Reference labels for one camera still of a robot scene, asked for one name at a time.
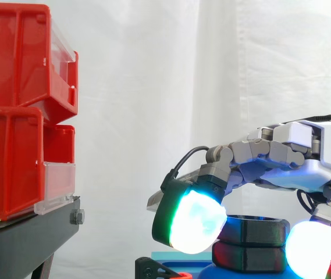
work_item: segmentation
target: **glowing light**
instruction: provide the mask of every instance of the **glowing light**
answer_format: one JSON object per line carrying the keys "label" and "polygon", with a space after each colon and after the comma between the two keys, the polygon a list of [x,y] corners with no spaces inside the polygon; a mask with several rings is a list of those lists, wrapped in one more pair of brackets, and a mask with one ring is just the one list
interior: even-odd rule
{"label": "glowing light", "polygon": [[170,244],[184,253],[200,253],[217,239],[226,220],[226,209],[217,201],[190,191],[179,203],[170,229]]}
{"label": "glowing light", "polygon": [[295,225],[286,242],[286,256],[301,278],[326,278],[331,263],[331,227],[314,221]]}

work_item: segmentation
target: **white curtain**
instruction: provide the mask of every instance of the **white curtain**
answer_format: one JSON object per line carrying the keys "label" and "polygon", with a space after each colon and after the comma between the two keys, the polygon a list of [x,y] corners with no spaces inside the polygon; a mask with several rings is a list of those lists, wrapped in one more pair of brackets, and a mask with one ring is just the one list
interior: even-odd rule
{"label": "white curtain", "polygon": [[[50,6],[80,55],[79,115],[68,123],[86,222],[57,251],[51,279],[133,278],[136,258],[170,250],[152,240],[145,207],[191,147],[331,113],[329,0],[33,2]],[[294,193],[251,185],[224,204],[309,218]]]}

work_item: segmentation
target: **metal bolt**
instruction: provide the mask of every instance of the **metal bolt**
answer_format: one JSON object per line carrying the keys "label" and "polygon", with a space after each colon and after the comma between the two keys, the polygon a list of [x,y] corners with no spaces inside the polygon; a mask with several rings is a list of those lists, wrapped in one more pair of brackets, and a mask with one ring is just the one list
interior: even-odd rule
{"label": "metal bolt", "polygon": [[151,278],[152,275],[152,269],[147,267],[144,271],[143,271],[143,275],[144,278]]}
{"label": "metal bolt", "polygon": [[74,209],[70,215],[70,223],[73,225],[82,225],[85,220],[85,211],[84,209]]}

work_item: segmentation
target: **blue container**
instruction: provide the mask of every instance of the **blue container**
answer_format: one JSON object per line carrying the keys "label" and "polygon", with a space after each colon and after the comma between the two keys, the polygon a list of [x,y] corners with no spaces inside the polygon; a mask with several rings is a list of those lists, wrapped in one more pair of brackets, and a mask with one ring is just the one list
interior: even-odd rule
{"label": "blue container", "polygon": [[193,279],[300,279],[289,267],[280,274],[246,274],[221,269],[212,263],[212,253],[210,252],[197,255],[180,252],[153,252],[152,259],[175,272],[190,273]]}
{"label": "blue container", "polygon": [[216,267],[214,264],[204,268],[197,279],[300,279],[291,268],[287,267],[284,273],[280,274],[247,274],[238,273]]}
{"label": "blue container", "polygon": [[197,279],[199,273],[212,264],[212,253],[188,255],[181,252],[153,252],[152,259],[175,272],[187,272]]}

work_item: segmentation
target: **red storage bin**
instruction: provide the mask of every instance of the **red storage bin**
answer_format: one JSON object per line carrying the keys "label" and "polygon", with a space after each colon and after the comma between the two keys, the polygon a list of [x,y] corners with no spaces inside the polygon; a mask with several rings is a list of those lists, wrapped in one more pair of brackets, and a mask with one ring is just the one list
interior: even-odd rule
{"label": "red storage bin", "polygon": [[37,108],[0,107],[1,220],[72,202],[74,168],[72,126],[45,126]]}
{"label": "red storage bin", "polygon": [[0,3],[0,106],[37,107],[51,124],[76,115],[77,62],[49,7]]}

